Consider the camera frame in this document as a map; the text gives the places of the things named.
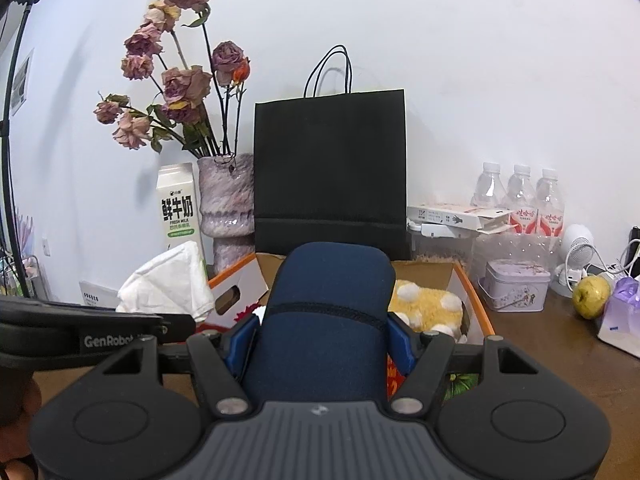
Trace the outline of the person's left hand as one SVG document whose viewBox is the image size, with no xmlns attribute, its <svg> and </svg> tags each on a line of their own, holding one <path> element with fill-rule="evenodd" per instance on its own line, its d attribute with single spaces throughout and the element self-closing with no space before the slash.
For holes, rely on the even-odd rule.
<svg viewBox="0 0 640 480">
<path fill-rule="evenodd" d="M 37 479 L 29 426 L 42 405 L 32 372 L 1 367 L 1 478 Z"/>
</svg>

